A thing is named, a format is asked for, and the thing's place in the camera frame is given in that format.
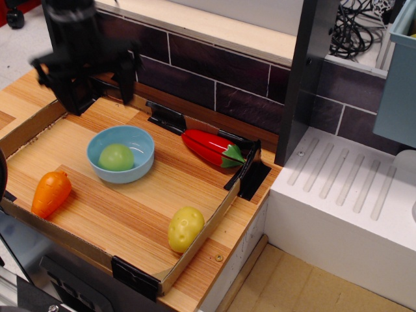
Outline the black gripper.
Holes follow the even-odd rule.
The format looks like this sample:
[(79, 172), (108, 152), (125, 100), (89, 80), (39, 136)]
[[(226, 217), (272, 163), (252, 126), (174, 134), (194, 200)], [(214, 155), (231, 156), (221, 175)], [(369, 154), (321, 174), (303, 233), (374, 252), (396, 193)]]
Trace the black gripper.
[(34, 58), (39, 82), (50, 85), (68, 113), (82, 115), (94, 103), (89, 76), (113, 72), (124, 104), (133, 99), (136, 72), (142, 65), (140, 43), (104, 35), (96, 16), (46, 16), (53, 51)]

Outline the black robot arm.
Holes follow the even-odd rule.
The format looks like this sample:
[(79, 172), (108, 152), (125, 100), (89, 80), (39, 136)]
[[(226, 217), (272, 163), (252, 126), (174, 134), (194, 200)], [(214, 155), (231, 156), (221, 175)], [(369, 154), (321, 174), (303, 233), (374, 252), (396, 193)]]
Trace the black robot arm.
[(53, 91), (67, 112), (79, 116), (103, 93), (93, 77), (113, 73), (128, 104), (142, 65), (140, 43), (102, 34), (94, 1), (42, 1), (42, 8), (53, 51), (31, 62), (38, 82)]

